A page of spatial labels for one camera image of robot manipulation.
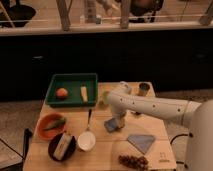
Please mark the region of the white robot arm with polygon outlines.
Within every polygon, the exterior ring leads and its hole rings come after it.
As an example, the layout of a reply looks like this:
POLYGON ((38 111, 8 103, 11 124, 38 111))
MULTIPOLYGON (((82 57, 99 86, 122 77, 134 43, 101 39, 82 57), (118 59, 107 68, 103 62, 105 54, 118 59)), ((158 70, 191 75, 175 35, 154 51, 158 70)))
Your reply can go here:
POLYGON ((107 95, 112 115, 122 118, 127 110, 171 120, 189 130, 184 171, 213 171, 213 100, 190 100, 132 95, 131 86, 120 82, 107 95))

